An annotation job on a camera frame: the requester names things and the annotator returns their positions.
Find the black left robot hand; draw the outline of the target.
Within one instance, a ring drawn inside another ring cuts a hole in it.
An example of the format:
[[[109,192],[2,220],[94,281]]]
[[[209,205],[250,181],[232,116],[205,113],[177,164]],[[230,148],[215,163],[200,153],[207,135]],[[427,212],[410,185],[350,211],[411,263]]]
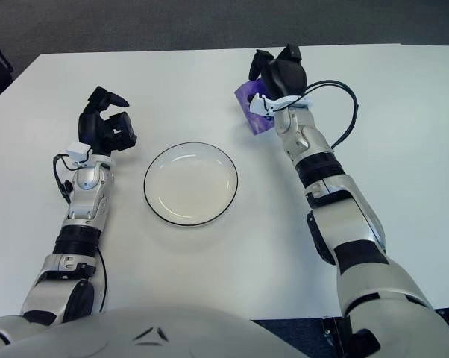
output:
[[[113,151],[134,147],[137,140],[126,112],[117,113],[108,119],[101,117],[101,112],[110,105],[129,107],[129,103],[121,96],[103,87],[96,87],[78,121],[79,142],[90,145],[93,154],[108,157]]]

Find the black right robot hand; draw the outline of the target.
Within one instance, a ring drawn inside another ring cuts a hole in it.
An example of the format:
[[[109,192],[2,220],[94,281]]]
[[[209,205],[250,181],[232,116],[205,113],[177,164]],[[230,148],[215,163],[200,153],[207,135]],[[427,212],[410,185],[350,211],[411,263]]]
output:
[[[276,100],[290,95],[303,95],[307,88],[307,74],[301,65],[299,47],[287,44],[274,57],[268,51],[257,49],[248,74],[250,81],[262,79],[266,96]]]

